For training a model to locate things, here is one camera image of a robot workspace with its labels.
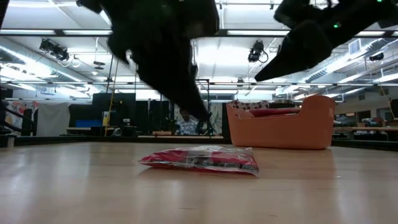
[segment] person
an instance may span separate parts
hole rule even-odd
[[[197,135],[197,122],[191,119],[188,111],[180,110],[180,114],[182,116],[182,121],[178,121],[177,125],[179,125],[179,129],[176,134],[179,135]]]

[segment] red cloth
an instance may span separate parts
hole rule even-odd
[[[251,148],[221,146],[180,147],[142,158],[139,163],[152,167],[178,167],[190,170],[237,172],[259,176]]]
[[[264,109],[264,110],[249,110],[255,118],[260,118],[264,116],[274,116],[274,115],[285,115],[285,114],[297,114],[300,112],[300,108],[289,108],[289,109]]]

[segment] white curtain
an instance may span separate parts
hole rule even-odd
[[[50,137],[66,134],[69,127],[69,104],[39,105],[37,112],[37,136]]]

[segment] snack bag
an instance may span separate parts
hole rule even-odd
[[[142,158],[139,163],[152,167],[247,173],[259,177],[259,168],[251,148],[178,147],[152,153]]]

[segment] orange basket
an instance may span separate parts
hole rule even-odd
[[[226,107],[235,146],[325,149],[331,145],[336,103],[327,96],[307,97],[292,116],[255,118],[248,111]]]

